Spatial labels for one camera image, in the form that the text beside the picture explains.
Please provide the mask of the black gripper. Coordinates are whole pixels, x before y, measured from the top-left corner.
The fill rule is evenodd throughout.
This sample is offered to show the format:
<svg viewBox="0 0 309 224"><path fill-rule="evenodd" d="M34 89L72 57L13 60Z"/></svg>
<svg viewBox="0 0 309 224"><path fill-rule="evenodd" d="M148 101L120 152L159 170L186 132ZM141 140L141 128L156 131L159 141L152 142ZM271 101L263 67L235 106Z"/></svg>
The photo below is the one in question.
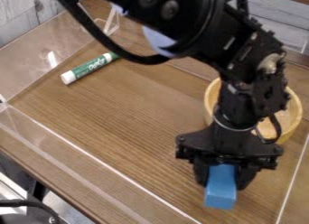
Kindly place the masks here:
<svg viewBox="0 0 309 224"><path fill-rule="evenodd" d="M195 181L204 186L208 179L208 165L220 163L239 165L236 189L251 183L259 169L274 170L283 149L277 144L263 144L250 132L230 131L211 124L200 131L176 136L175 157L192 162Z"/></svg>

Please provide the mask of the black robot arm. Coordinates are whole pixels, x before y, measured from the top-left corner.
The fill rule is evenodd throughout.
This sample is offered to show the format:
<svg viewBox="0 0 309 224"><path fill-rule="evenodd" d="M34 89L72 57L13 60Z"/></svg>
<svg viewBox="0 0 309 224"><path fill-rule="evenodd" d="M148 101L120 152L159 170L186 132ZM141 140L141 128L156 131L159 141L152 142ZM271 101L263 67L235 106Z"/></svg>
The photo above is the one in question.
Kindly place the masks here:
<svg viewBox="0 0 309 224"><path fill-rule="evenodd" d="M248 15L246 0L105 0L167 44L156 43L153 64L191 57L218 72L220 88L212 122L176 138L176 157L190 161L195 180L210 183L210 169L226 164L244 189L256 173L275 169L282 149L256 128L290 100L285 51L274 34Z"/></svg>

